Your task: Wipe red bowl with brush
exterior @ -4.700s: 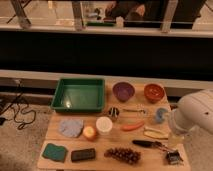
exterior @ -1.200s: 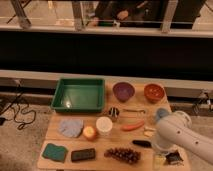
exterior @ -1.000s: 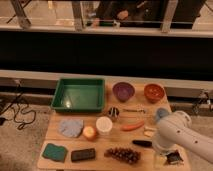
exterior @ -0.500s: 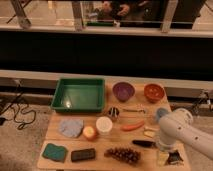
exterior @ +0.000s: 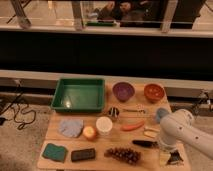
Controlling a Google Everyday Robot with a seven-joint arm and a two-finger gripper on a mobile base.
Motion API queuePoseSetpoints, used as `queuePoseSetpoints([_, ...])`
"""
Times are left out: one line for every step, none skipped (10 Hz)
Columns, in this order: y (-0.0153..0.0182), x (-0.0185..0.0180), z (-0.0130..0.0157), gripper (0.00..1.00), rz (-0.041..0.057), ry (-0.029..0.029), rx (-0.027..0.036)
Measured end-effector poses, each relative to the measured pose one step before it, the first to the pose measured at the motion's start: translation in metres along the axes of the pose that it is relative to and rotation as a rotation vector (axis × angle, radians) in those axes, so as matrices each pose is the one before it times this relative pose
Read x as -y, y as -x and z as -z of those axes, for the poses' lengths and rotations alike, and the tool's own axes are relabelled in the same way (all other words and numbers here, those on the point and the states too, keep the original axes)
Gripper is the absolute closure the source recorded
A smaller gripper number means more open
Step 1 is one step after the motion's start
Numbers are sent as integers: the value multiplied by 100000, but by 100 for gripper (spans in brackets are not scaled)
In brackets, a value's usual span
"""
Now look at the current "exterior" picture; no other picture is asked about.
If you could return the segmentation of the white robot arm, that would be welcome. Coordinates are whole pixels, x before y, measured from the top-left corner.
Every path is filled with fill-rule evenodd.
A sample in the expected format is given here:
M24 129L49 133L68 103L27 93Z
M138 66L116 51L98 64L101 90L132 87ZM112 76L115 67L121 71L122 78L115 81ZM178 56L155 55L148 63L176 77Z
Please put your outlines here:
M194 116L190 111L179 109L169 112L159 108L155 118L160 125L157 143L162 151L175 152L177 142L182 141L213 159L213 135L193 126Z

